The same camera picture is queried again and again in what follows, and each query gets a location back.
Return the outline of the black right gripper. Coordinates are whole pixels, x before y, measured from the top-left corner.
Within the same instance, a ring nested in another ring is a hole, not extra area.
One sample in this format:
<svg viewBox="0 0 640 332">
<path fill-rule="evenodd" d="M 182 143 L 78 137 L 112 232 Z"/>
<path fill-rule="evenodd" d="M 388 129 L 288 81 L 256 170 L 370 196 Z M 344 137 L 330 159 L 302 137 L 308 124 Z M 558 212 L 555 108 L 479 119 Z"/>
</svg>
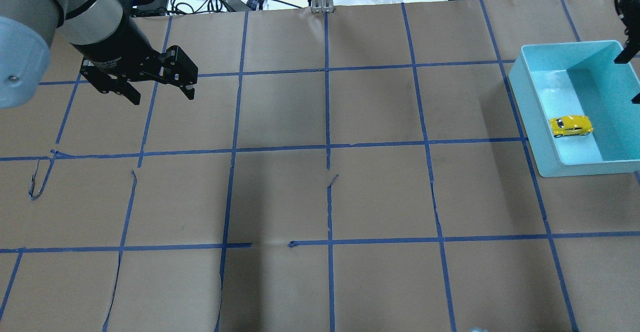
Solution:
<svg viewBox="0 0 640 332">
<path fill-rule="evenodd" d="M 617 57 L 615 64 L 627 64 L 640 51 L 640 0 L 614 0 L 615 13 L 625 26 L 626 44 Z M 631 98 L 633 104 L 640 104 L 640 93 Z"/>
</svg>

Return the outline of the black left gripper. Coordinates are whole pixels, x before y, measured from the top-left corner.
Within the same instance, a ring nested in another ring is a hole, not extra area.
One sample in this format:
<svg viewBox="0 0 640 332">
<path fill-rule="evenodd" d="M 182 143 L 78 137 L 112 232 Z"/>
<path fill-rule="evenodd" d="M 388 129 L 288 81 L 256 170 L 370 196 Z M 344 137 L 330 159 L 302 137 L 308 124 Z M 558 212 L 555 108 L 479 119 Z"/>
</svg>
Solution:
<svg viewBox="0 0 640 332">
<path fill-rule="evenodd" d="M 131 82 L 155 81 L 179 88 L 188 100 L 195 99 L 198 66 L 183 48 L 172 45 L 166 52 L 145 57 L 124 72 L 106 72 L 88 59 L 83 59 L 80 74 L 102 94 L 116 93 L 134 105 L 140 105 L 141 94 Z"/>
</svg>

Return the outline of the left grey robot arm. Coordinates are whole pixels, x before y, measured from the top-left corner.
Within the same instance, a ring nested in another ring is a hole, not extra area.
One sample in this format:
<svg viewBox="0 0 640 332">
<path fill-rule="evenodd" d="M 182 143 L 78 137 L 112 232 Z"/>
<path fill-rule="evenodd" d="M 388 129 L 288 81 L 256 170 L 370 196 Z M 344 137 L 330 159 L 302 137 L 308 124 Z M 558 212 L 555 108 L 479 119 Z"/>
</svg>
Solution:
<svg viewBox="0 0 640 332">
<path fill-rule="evenodd" d="M 34 97 L 59 33 L 82 56 L 79 72 L 96 91 L 138 105 L 133 82 L 179 88 L 194 100 L 198 67 L 172 45 L 159 52 L 119 0 L 0 0 L 0 105 L 14 108 Z"/>
</svg>

